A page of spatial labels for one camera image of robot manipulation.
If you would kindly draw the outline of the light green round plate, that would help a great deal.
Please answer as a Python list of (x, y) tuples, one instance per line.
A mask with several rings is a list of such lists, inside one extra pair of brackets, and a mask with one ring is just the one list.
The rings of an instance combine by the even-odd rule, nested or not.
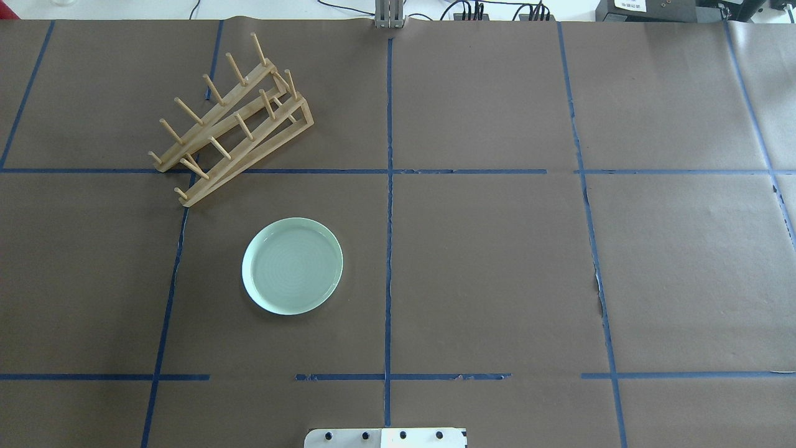
[(300, 315), (333, 295), (343, 270), (342, 247), (335, 234), (315, 220), (290, 217), (256, 233), (243, 255), (241, 279), (259, 308)]

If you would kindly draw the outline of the wooden plate rack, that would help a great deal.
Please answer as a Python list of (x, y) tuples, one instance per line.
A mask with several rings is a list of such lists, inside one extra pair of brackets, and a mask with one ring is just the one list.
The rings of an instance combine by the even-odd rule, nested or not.
[(290, 70), (281, 73), (265, 56), (257, 34), (250, 37), (259, 62), (244, 75), (233, 54), (225, 54), (237, 79), (227, 94), (221, 95), (210, 76), (203, 76), (216, 102), (207, 113), (199, 116), (179, 97), (174, 99), (193, 120), (190, 129), (179, 134), (159, 119), (174, 143), (162, 155), (148, 152), (155, 169), (165, 173), (182, 166), (196, 176), (187, 190), (174, 189), (182, 207), (192, 207), (315, 124)]

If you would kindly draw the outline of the white mounting plate with bolts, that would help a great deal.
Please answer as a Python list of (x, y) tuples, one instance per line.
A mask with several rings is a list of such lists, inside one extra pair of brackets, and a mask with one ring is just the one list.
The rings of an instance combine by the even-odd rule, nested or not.
[(304, 447), (467, 447), (466, 430), (455, 427), (315, 429)]

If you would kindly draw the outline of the brown paper table cover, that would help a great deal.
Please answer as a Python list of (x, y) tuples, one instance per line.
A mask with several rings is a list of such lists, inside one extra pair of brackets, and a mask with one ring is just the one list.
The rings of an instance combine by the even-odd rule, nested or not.
[[(259, 59), (315, 124), (157, 171)], [(794, 25), (563, 23), (585, 169), (794, 170)], [(2, 446), (619, 447), (555, 23), (2, 22)], [(794, 446), (794, 176), (587, 175), (628, 447)], [(259, 308), (267, 225), (333, 295)]]

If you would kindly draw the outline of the black power strip left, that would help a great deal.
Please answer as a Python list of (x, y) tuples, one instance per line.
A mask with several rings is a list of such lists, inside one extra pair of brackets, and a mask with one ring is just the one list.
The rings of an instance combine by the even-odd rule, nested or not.
[(485, 22), (489, 20), (489, 16), (485, 11), (485, 2), (457, 1), (453, 2), (451, 5), (455, 4), (461, 4), (461, 12), (451, 12), (450, 9), (447, 9), (447, 12), (450, 13), (451, 19), (454, 21)]

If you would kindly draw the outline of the black power strip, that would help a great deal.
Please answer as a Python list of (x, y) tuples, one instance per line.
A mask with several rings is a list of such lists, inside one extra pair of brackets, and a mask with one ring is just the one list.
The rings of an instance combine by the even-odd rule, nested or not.
[(451, 5), (455, 4), (461, 4), (461, 12), (451, 12), (450, 9), (447, 9), (447, 12), (450, 13), (451, 19), (454, 21), (485, 22), (489, 20), (489, 16), (485, 11), (485, 2), (457, 1), (453, 2)]
[(555, 17), (544, 3), (526, 4), (517, 9), (514, 20), (520, 22), (554, 22)]

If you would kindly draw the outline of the black power strip right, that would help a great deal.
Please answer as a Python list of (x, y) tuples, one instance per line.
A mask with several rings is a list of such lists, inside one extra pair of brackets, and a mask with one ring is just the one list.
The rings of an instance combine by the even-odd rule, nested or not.
[(526, 4), (517, 9), (514, 20), (520, 22), (554, 22), (555, 17), (544, 3)]

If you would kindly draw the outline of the black device box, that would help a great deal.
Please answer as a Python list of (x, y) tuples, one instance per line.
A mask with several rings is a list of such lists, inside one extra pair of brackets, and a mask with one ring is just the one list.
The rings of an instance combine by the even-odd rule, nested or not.
[(702, 6), (699, 1), (600, 1), (595, 22), (678, 22), (714, 23), (728, 20), (719, 7)]

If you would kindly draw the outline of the vertical blue tape strip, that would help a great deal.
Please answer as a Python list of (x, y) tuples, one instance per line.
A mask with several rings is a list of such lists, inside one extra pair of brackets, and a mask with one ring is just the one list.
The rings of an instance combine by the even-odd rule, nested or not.
[(608, 360), (608, 380), (611, 383), (611, 388), (612, 388), (615, 419), (619, 431), (619, 446), (628, 447), (626, 425), (625, 425), (624, 412), (621, 400), (621, 391), (619, 386), (619, 374), (616, 369), (614, 344), (611, 333), (611, 326), (609, 325), (608, 302), (606, 301), (606, 296), (605, 296), (603, 275), (601, 272), (601, 265), (600, 265), (599, 248), (597, 246), (597, 242), (595, 239), (593, 210), (590, 204), (590, 198), (588, 192), (588, 179), (586, 179), (585, 159), (583, 158), (581, 139), (575, 116), (575, 100), (574, 100), (572, 81), (568, 66), (568, 54), (565, 45), (565, 33), (563, 33), (562, 22), (557, 22), (555, 23), (555, 25), (557, 26), (561, 65), (563, 70), (563, 76), (565, 77), (565, 89), (567, 94), (568, 113), (570, 117), (572, 138), (575, 146), (575, 159), (578, 165), (576, 173), (577, 176), (579, 177), (581, 195), (583, 199), (583, 207), (585, 208), (586, 229), (588, 230), (588, 240), (590, 244), (591, 258), (593, 262), (595, 283), (597, 286), (597, 292), (599, 296), (603, 337), (606, 348), (606, 359)]

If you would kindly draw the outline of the horizontal blue tape strip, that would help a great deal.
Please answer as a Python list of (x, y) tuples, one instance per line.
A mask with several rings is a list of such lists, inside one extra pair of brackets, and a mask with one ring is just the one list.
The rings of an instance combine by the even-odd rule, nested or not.
[(762, 169), (585, 169), (575, 175), (791, 175), (795, 170)]

